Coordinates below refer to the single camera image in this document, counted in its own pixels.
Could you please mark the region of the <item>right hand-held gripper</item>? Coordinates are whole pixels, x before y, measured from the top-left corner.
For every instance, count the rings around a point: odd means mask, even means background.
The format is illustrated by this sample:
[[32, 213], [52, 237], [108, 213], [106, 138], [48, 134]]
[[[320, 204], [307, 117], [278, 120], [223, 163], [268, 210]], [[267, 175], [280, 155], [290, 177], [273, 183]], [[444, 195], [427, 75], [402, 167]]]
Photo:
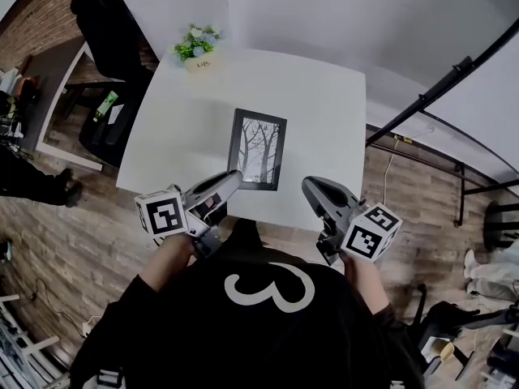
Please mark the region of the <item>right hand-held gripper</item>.
[[382, 203], [370, 206], [342, 184], [324, 177], [305, 177], [302, 192], [324, 224], [316, 248], [329, 265], [342, 252], [376, 261], [402, 225], [402, 219]]

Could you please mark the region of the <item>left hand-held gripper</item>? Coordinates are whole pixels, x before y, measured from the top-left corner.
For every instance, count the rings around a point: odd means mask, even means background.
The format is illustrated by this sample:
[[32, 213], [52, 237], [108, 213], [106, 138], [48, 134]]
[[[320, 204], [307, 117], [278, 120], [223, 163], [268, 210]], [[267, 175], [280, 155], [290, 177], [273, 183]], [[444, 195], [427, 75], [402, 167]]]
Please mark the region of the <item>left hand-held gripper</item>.
[[227, 202], [238, 190], [242, 173], [236, 169], [217, 173], [187, 191], [177, 185], [135, 198], [144, 231], [156, 242], [185, 233], [198, 258], [221, 247], [218, 225], [227, 217]]

